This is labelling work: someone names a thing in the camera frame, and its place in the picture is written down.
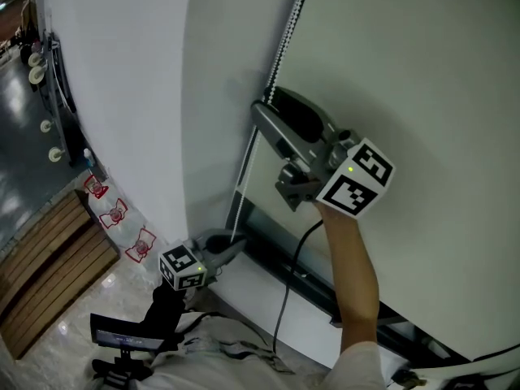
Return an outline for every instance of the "wooden slat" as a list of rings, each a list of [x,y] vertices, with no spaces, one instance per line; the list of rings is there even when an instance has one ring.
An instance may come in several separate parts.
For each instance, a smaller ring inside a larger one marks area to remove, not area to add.
[[[31,244],[36,244],[33,239],[40,232],[41,229],[51,229],[56,223],[58,223],[57,219],[54,219],[58,213],[71,204],[73,202],[76,206],[80,203],[79,198],[74,192],[69,193],[62,201],[60,201],[56,206],[54,206],[47,214],[43,216],[43,218],[38,221],[34,226],[28,231],[28,233],[20,240],[20,242],[16,245],[16,247],[11,251],[9,256],[0,266],[0,279],[6,278],[13,271],[15,267],[20,264],[20,261],[24,258],[25,253],[31,251]]]
[[[12,260],[7,263],[3,273],[0,275],[0,298],[5,294],[6,290],[10,287],[12,279],[20,274],[20,272],[27,266],[27,261],[35,253],[38,253],[43,247],[45,247],[56,235],[59,230],[55,228],[68,216],[70,213],[79,212],[76,211],[81,207],[79,199],[72,199],[67,203],[53,218],[45,224],[40,231],[31,235],[31,239],[25,242],[25,238],[22,240],[21,248],[19,248],[13,255]]]
[[[77,215],[81,214],[83,210],[84,208],[80,203],[72,201],[57,213],[56,216],[29,241],[27,246],[19,251],[17,265],[12,267],[9,273],[6,273],[6,277],[4,278],[6,283],[9,284],[9,280],[16,279],[28,265],[31,258],[40,253]]]
[[[9,312],[6,319],[0,325],[0,332],[3,336],[9,336],[12,329],[20,321],[25,319],[34,309],[36,302],[43,299],[46,293],[46,284],[56,285],[76,264],[85,256],[76,253],[82,247],[92,250],[105,239],[103,230],[98,225],[93,225],[85,234],[69,247],[58,260],[39,277],[34,284],[24,293],[16,306]]]
[[[117,253],[112,248],[109,248],[93,264],[77,276],[75,280],[63,290],[59,297],[37,318],[25,334],[16,341],[11,350],[13,357],[20,359],[37,337],[74,301],[75,297],[84,291],[94,280],[99,278],[117,259]]]
[[[82,207],[72,211],[63,220],[61,220],[41,241],[34,247],[32,252],[28,254],[28,265],[19,273],[16,278],[8,279],[10,287],[5,291],[0,301],[0,316],[10,304],[11,300],[16,296],[19,290],[27,283],[32,275],[59,249],[70,236],[85,224],[93,224],[89,213]]]
[[[110,248],[110,244],[107,240],[103,240],[94,249],[89,250],[86,247],[81,248],[78,251],[80,258],[80,264],[77,264],[72,270],[70,270],[57,284],[54,282],[46,284],[41,292],[31,299],[30,311],[24,311],[22,316],[17,318],[15,327],[11,329],[9,335],[4,335],[4,339],[7,348],[13,347],[13,345],[20,340],[24,333],[31,327],[31,325],[37,321],[40,315],[47,309],[48,306],[56,300],[64,290],[66,290],[74,281],[77,279],[85,269],[87,269],[92,263],[99,258],[105,250]]]

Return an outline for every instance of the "white shirt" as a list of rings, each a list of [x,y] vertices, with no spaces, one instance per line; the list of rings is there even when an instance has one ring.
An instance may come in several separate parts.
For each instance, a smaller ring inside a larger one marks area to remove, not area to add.
[[[182,331],[200,314],[183,315]],[[180,351],[162,353],[148,379],[135,381],[139,390],[297,390],[306,387],[271,352],[262,338],[243,323],[228,318],[205,318],[186,334]],[[379,349],[362,342],[344,351],[324,380],[323,390],[385,389]]]

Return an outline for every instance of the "black cable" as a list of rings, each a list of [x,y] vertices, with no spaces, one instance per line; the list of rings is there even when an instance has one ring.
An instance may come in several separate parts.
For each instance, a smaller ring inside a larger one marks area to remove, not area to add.
[[[306,242],[307,237],[310,236],[310,234],[312,234],[312,232],[316,228],[321,227],[322,224],[323,224],[323,220],[320,220],[319,223],[316,223],[311,228],[309,228],[309,230],[307,230],[307,232],[303,235],[300,242],[298,243],[298,246],[296,247],[296,251],[294,252],[294,256],[292,257],[291,273],[289,274],[287,281],[285,282],[284,303],[282,303],[282,309],[279,312],[278,321],[276,322],[275,334],[273,335],[273,353],[276,353],[276,338],[278,336],[278,330],[280,329],[280,324],[282,323],[282,316],[284,316],[285,306],[287,305],[287,298],[289,296],[289,290],[291,288],[291,280],[293,279],[294,271],[296,270],[296,264],[298,262],[298,256],[300,255],[301,247]]]

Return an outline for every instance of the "tiled floor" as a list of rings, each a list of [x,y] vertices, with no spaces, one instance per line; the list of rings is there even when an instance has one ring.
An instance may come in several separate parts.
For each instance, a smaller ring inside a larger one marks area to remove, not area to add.
[[[21,361],[13,362],[0,341],[0,388],[25,390],[36,388],[36,383],[41,390],[83,388],[92,377],[89,365],[94,358],[113,362],[118,354],[91,342],[90,313],[140,322],[150,307],[152,292],[159,280],[158,271],[150,270],[150,267],[154,265],[148,265],[149,269],[146,270],[123,256],[110,271],[115,280],[111,286],[104,288],[102,281],[93,285],[47,330]],[[208,290],[196,296],[193,304],[198,310],[218,310],[228,316],[240,317]],[[321,383],[328,371],[326,367],[282,343],[278,347],[280,357],[289,368],[302,376],[309,388]]]
[[[0,249],[34,213],[83,167],[52,163],[49,149],[59,145],[55,129],[44,134],[50,119],[40,95],[28,82],[29,68],[17,49],[0,58]]]

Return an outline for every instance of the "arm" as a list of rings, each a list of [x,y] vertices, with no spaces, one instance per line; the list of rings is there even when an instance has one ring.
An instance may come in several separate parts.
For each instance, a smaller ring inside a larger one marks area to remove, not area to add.
[[[379,287],[358,222],[317,203],[331,249],[332,273],[343,335],[341,352],[363,341],[377,341]]]

